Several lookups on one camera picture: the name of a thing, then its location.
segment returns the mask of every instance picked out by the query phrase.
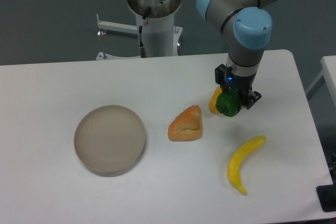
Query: floor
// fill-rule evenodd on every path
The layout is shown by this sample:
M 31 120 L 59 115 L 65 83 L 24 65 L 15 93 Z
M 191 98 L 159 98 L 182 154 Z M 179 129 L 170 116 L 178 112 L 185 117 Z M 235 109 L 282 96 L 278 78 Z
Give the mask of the floor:
M 195 2 L 182 0 L 175 16 L 184 28 L 181 54 L 227 52 L 227 43 L 202 20 Z M 265 9 L 274 23 L 267 49 L 290 50 L 306 88 L 322 69 L 320 59 L 336 55 L 336 1 L 280 0 Z M 121 57 L 139 55 L 134 36 L 99 39 L 96 14 L 135 25 L 126 0 L 0 0 L 0 65 L 95 60 L 103 50 Z M 309 105 L 323 148 L 336 152 L 336 108 L 325 85 Z

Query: toy banana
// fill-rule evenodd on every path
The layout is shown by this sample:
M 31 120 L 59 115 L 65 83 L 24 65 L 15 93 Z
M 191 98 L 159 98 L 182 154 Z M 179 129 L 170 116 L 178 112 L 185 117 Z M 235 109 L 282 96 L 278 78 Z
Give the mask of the toy banana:
M 252 151 L 260 148 L 266 142 L 265 136 L 256 136 L 244 143 L 232 156 L 227 168 L 227 177 L 230 183 L 236 187 L 242 194 L 247 194 L 247 190 L 240 183 L 239 168 L 243 159 Z

